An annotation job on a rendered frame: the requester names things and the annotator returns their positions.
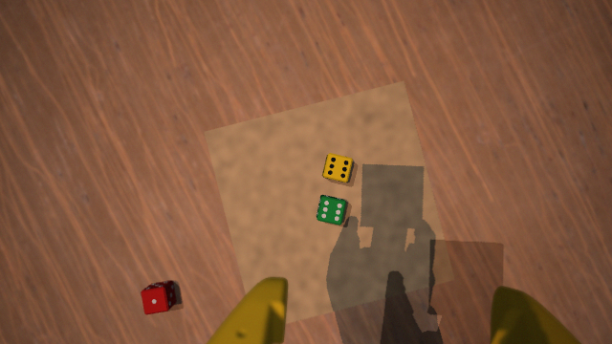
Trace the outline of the red die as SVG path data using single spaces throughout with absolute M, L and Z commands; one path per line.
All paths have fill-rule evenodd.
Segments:
M 173 281 L 151 284 L 141 294 L 145 314 L 168 312 L 177 302 Z

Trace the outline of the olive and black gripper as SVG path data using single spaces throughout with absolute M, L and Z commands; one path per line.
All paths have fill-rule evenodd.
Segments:
M 268 277 L 233 309 L 207 344 L 282 344 L 288 280 Z M 548 310 L 521 290 L 493 295 L 491 344 L 581 344 Z

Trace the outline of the green die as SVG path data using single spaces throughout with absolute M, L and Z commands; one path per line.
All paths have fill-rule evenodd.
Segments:
M 346 201 L 340 198 L 321 195 L 317 209 L 317 220 L 341 225 Z

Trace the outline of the yellow die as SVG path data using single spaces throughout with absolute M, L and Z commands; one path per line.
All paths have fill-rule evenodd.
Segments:
M 330 153 L 326 157 L 322 177 L 347 183 L 352 162 L 352 158 Z

